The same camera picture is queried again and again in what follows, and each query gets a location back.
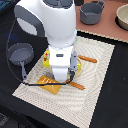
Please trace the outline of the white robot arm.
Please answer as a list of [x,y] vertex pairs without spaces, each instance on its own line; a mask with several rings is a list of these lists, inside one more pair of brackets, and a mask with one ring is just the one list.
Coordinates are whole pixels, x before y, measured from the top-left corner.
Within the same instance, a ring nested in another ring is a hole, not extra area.
[[74,0],[20,0],[14,13],[24,31],[47,38],[50,67],[55,79],[64,82],[76,37]]

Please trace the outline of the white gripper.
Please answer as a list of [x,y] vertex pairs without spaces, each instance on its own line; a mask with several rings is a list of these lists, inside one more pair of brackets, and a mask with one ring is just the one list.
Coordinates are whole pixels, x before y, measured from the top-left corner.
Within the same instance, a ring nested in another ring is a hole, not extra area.
[[49,64],[55,80],[66,81],[68,72],[77,70],[77,52],[74,50],[74,46],[62,49],[52,46],[48,46],[48,48],[50,51]]

